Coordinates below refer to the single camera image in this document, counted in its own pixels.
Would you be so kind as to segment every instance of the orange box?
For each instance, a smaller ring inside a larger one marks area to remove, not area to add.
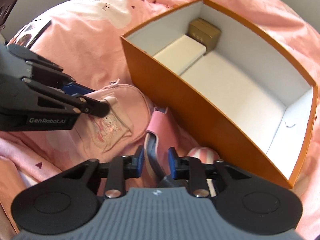
[[[153,56],[187,34],[197,18],[222,33],[215,50],[179,76]],[[202,146],[278,185],[294,186],[311,138],[317,85],[277,41],[210,0],[169,10],[121,41],[134,84],[158,106],[170,107]]]

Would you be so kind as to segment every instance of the bed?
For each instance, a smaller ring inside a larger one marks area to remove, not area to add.
[[[31,50],[63,66],[78,83],[94,90],[120,78],[131,84],[119,36],[170,8],[191,0],[72,0],[55,6],[43,16],[52,24]],[[214,0],[282,44],[320,82],[320,35],[279,0]],[[0,133],[0,201],[10,218],[10,204],[17,193],[82,160],[46,151],[37,132]],[[293,191],[304,212],[297,232],[305,239],[320,234],[320,118],[315,118],[308,154]],[[34,167],[43,162],[46,170]],[[9,181],[16,181],[14,186]]]

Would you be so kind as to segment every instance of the ribbed gray surface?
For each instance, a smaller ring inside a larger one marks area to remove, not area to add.
[[[14,240],[302,240],[294,230],[258,236],[226,223],[209,199],[197,199],[182,188],[132,188],[106,200],[98,214],[73,232],[39,236],[22,231]]]

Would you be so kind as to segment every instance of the metal pin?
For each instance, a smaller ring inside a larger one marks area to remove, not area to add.
[[[121,196],[121,191],[117,189],[109,189],[105,192],[105,195],[108,198],[117,198]]]
[[[76,107],[73,108],[73,111],[75,111],[77,114],[80,114],[80,113],[81,113],[80,109],[79,109],[79,108],[76,108]]]
[[[30,78],[23,78],[22,81],[25,82],[25,83],[30,83],[31,79]]]
[[[193,195],[196,197],[207,197],[207,196],[209,196],[209,194],[210,194],[210,192],[207,191],[206,189],[196,189],[193,192]]]

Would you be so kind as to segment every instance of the dark red triangle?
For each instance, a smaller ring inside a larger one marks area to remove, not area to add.
[[[37,163],[36,166],[37,166],[39,169],[41,169],[42,163]]]

